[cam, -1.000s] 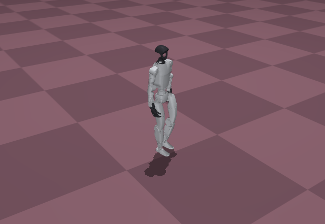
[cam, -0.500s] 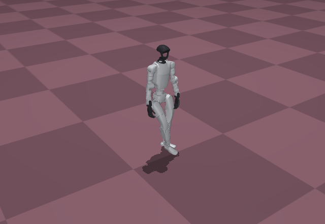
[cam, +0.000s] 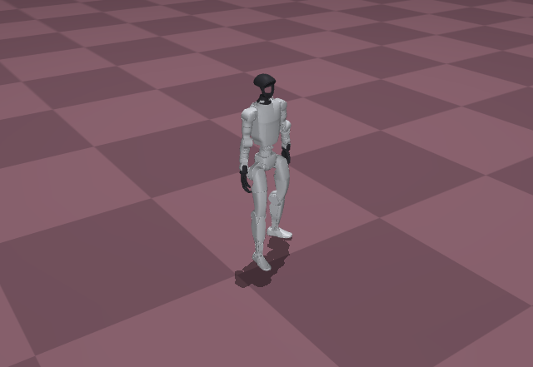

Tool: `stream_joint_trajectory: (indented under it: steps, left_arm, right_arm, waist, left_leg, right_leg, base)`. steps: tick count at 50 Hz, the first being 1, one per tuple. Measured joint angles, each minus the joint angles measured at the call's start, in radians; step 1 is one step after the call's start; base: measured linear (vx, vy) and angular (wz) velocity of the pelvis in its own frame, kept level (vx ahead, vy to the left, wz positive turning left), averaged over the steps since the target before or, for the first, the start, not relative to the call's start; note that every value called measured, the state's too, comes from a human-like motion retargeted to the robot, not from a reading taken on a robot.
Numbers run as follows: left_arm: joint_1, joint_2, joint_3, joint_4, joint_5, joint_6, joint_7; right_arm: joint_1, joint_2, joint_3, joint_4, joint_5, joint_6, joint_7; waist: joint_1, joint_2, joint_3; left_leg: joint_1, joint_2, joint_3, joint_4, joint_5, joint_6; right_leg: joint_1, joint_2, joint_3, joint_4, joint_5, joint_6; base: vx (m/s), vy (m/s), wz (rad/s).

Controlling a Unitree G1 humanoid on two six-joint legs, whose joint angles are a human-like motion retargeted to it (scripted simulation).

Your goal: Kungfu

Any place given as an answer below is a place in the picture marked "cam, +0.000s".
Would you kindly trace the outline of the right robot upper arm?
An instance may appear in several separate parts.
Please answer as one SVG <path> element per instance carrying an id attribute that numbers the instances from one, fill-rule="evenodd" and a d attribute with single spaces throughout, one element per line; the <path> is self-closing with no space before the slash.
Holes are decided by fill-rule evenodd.
<path id="1" fill-rule="evenodd" d="M 252 123 L 257 117 L 257 109 L 249 107 L 242 112 L 242 138 L 244 139 L 244 147 L 252 147 L 253 138 L 250 138 L 252 132 Z"/>

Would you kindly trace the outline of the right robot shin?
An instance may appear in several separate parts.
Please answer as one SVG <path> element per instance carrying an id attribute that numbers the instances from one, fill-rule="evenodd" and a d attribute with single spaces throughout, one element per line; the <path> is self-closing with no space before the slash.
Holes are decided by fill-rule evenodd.
<path id="1" fill-rule="evenodd" d="M 264 216 L 258 220 L 255 211 L 251 213 L 252 218 L 252 236 L 255 241 L 256 257 L 263 256 L 263 242 L 266 235 L 266 222 Z"/>

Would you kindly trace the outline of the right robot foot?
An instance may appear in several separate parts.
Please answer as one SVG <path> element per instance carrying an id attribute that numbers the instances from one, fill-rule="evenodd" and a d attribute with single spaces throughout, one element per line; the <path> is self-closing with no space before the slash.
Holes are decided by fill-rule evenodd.
<path id="1" fill-rule="evenodd" d="M 257 258 L 256 257 L 256 252 L 254 252 L 253 255 L 252 255 L 252 259 L 257 263 L 257 265 L 262 270 L 270 270 L 271 269 L 271 265 L 267 262 L 267 260 L 265 259 L 264 256 L 260 256 L 260 253 L 259 253 L 259 258 Z"/>

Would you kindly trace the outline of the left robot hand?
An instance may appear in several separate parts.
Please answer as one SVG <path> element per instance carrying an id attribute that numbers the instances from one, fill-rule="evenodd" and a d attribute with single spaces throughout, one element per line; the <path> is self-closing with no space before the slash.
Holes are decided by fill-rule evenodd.
<path id="1" fill-rule="evenodd" d="M 286 149 L 283 148 L 283 147 L 281 147 L 281 148 L 282 148 L 281 155 L 282 155 L 283 157 L 286 158 L 288 165 L 289 165 L 289 163 L 290 163 L 290 161 L 291 161 L 291 159 L 290 159 L 290 153 L 289 153 L 289 151 L 290 151 L 290 146 L 291 146 L 291 145 L 288 144 L 288 145 L 286 146 Z"/>

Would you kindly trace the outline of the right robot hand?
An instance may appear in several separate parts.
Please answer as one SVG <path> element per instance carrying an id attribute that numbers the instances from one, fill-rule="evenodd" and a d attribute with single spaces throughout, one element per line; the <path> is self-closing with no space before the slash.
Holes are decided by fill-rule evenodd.
<path id="1" fill-rule="evenodd" d="M 247 173 L 248 173 L 247 166 L 244 165 L 242 167 L 242 171 L 240 171 L 242 187 L 243 187 L 244 191 L 246 191 L 247 193 L 252 193 L 252 191 L 249 191 L 249 189 L 247 189 L 248 187 L 251 188 L 250 185 L 248 185 L 248 183 L 247 183 Z"/>

